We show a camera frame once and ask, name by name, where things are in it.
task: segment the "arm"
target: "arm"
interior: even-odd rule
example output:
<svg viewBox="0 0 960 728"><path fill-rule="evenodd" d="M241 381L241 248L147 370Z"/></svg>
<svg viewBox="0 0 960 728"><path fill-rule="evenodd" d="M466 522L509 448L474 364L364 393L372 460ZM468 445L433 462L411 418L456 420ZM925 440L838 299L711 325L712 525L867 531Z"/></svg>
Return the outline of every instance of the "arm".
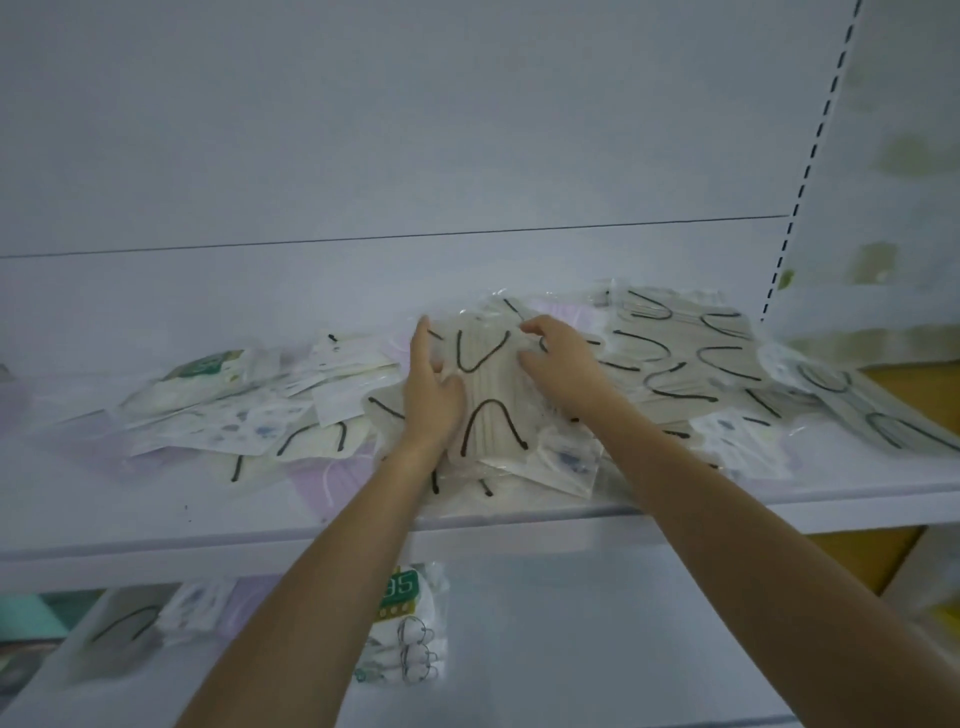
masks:
<svg viewBox="0 0 960 728"><path fill-rule="evenodd" d="M302 554L229 646L178 728L332 726L423 485L463 418L463 381L441 384L429 321L410 347L399 444Z"/></svg>
<svg viewBox="0 0 960 728"><path fill-rule="evenodd" d="M713 608L806 728L952 726L960 679L792 526L697 460L604 377L577 332L523 325L520 363L596 434Z"/></svg>

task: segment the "forearm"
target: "forearm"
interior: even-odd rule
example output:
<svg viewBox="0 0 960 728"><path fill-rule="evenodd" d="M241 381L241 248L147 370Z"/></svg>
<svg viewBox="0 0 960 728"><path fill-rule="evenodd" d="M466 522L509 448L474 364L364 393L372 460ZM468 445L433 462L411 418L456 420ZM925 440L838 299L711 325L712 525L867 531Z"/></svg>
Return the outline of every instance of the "forearm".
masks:
<svg viewBox="0 0 960 728"><path fill-rule="evenodd" d="M804 725L954 724L955 675L808 539L615 394L584 421Z"/></svg>
<svg viewBox="0 0 960 728"><path fill-rule="evenodd" d="M401 444L230 645L179 728L332 726L436 465Z"/></svg>

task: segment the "hand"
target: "hand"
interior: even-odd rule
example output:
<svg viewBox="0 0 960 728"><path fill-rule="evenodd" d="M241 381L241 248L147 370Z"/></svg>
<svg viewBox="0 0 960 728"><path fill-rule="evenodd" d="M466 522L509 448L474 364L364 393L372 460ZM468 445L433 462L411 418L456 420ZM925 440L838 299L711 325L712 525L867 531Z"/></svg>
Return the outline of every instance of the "hand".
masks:
<svg viewBox="0 0 960 728"><path fill-rule="evenodd" d="M467 393L459 376L440 381L441 366L430 361L430 319L423 316L410 340L410 374L403 385L406 425L402 442L439 459L464 419Z"/></svg>
<svg viewBox="0 0 960 728"><path fill-rule="evenodd" d="M520 352L520 366L569 417L583 417L613 386L577 330L553 316L524 321L520 330L544 337L547 353Z"/></svg>

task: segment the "lower shelf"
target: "lower shelf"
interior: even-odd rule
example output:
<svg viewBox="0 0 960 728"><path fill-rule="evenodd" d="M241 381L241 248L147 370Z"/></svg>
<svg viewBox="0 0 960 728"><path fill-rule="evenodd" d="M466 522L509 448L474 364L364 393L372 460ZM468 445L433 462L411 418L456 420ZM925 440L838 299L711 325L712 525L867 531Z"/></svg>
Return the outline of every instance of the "lower shelf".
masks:
<svg viewBox="0 0 960 728"><path fill-rule="evenodd" d="M353 685L338 725L785 725L790 712L665 546L483 558L448 568L443 681ZM0 728L167 728L220 643L164 648L132 674L71 682L108 593L0 716Z"/></svg>

